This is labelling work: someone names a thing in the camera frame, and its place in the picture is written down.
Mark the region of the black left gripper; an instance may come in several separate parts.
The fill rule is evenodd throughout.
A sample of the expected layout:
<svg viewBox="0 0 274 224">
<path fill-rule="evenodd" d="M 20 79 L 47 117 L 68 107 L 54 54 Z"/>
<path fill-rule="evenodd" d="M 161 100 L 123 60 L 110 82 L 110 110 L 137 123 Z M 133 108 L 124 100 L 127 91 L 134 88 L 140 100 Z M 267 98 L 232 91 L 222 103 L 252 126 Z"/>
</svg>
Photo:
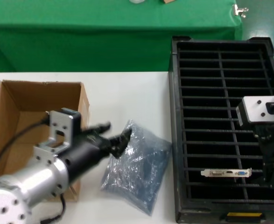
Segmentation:
<svg viewBox="0 0 274 224">
<path fill-rule="evenodd" d="M 81 114 L 78 111 L 62 108 L 62 114 L 71 119 L 71 127 L 62 125 L 62 136 L 69 143 L 67 149 L 62 151 L 62 162 L 69 178 L 79 178 L 109 154 L 119 158 L 130 142 L 132 129 L 106 139 L 100 135 L 110 130 L 111 122 L 82 129 Z"/>
</svg>

